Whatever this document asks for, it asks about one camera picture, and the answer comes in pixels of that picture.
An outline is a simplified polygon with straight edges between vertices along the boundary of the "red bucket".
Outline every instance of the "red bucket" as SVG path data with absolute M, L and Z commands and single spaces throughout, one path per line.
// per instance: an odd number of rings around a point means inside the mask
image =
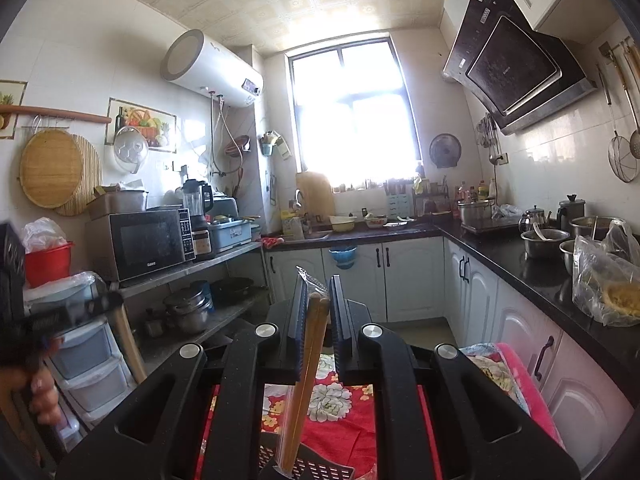
M 68 278 L 72 245 L 73 242 L 68 242 L 53 249 L 25 254 L 24 272 L 29 285 L 35 288 L 47 282 Z

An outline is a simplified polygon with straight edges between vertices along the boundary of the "pink cloth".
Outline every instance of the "pink cloth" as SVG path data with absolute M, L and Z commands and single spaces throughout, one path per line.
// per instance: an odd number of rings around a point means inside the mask
M 545 430 L 548 436 L 555 440 L 564 449 L 564 444 L 562 443 L 560 434 L 556 429 L 551 413 L 549 413 L 542 395 L 540 395 L 536 385 L 533 383 L 533 380 L 527 372 L 524 364 L 516 352 L 514 352 L 513 348 L 507 345 L 507 343 L 496 343 L 495 345 L 500 349 L 500 352 L 502 352 L 513 379 L 520 388 L 522 396 L 527 401 L 531 418 L 535 420 L 543 430 Z

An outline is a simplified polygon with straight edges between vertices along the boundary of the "range hood glass panel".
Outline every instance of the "range hood glass panel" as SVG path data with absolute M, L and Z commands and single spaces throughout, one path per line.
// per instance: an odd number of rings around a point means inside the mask
M 466 74 L 503 115 L 556 75 L 559 69 L 546 52 L 505 16 Z

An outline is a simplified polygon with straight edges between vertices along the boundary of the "framed fruit picture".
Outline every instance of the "framed fruit picture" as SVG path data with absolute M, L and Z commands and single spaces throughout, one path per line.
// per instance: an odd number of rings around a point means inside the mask
M 0 79 L 0 105 L 21 105 L 27 83 L 24 81 L 7 81 Z M 0 139 L 15 137 L 15 113 L 0 113 Z
M 106 127 L 104 136 L 106 145 L 113 144 L 116 126 L 133 126 L 145 137 L 150 150 L 176 152 L 177 118 L 175 115 L 113 97 L 109 99 L 107 115 L 111 118 L 111 123 Z

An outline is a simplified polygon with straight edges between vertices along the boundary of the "floor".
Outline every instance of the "floor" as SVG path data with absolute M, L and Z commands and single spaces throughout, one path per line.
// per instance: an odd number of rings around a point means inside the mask
M 456 340 L 451 333 L 447 320 L 443 317 L 409 323 L 386 323 L 385 326 L 397 333 L 409 345 L 430 350 L 433 350 L 440 343 L 449 343 L 456 346 Z

